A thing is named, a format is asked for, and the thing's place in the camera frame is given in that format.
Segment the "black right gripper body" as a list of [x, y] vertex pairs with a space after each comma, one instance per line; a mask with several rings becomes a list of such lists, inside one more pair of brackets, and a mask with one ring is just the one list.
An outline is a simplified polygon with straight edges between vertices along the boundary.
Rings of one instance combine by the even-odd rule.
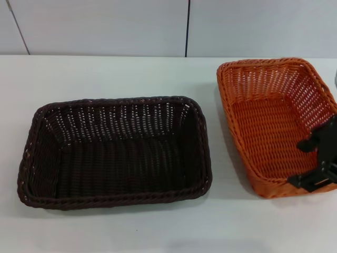
[[317, 170], [336, 183], [336, 114], [311, 132], [317, 154]]

